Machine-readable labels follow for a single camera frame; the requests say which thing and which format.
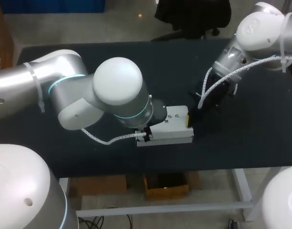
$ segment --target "chair wheel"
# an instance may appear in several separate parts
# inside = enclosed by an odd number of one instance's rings
[[[214,28],[211,32],[212,36],[218,36],[220,34],[220,30],[218,30],[217,28]]]

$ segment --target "black cable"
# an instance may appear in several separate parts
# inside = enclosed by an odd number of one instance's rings
[[[97,223],[95,224],[95,220],[96,220],[96,218],[97,218],[97,216],[96,216],[96,217],[94,218],[94,220],[93,220],[94,229],[101,229],[101,228],[102,228],[102,225],[103,225],[104,217],[103,217],[103,216],[100,216],[99,220],[98,220]]]
[[[132,222],[131,222],[131,219],[130,219],[130,216],[127,215],[128,219],[129,219],[129,222],[130,222],[130,229],[133,229],[133,226],[132,226]]]
[[[127,215],[127,217],[129,219],[130,229],[133,229],[133,224],[132,224],[131,218],[129,215]],[[103,226],[104,216],[100,216],[97,223],[96,223],[96,219],[97,219],[97,216],[94,218],[93,221],[89,221],[89,220],[82,219],[82,218],[78,217],[79,223],[85,223],[88,226],[88,229],[101,229]]]
[[[128,219],[129,219],[129,222],[130,222],[130,229],[133,229],[133,225],[132,225],[132,222],[131,222],[131,218],[129,215],[127,215]]]

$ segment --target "brown box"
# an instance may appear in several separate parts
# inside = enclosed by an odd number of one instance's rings
[[[14,44],[0,8],[0,68],[12,67]]]
[[[183,198],[184,196],[188,195],[190,190],[201,189],[199,173],[197,171],[183,173],[182,182],[171,187],[151,187],[150,184],[153,183],[153,178],[156,180],[155,177],[156,175],[143,176],[145,195],[148,200]]]
[[[125,193],[127,191],[125,175],[80,177],[75,186],[78,196]]]

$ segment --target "white box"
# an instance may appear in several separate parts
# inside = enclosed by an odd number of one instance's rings
[[[187,128],[187,106],[167,106],[166,120],[151,126],[152,138],[144,142],[142,137],[137,138],[137,146],[157,146],[167,144],[191,143],[193,128]]]

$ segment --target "black chair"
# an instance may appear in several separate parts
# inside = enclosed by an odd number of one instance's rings
[[[212,30],[218,36],[218,28],[226,27],[232,16],[229,0],[160,0],[155,17],[165,23],[172,24],[174,33],[170,33],[153,41],[174,39],[199,39],[206,31]]]

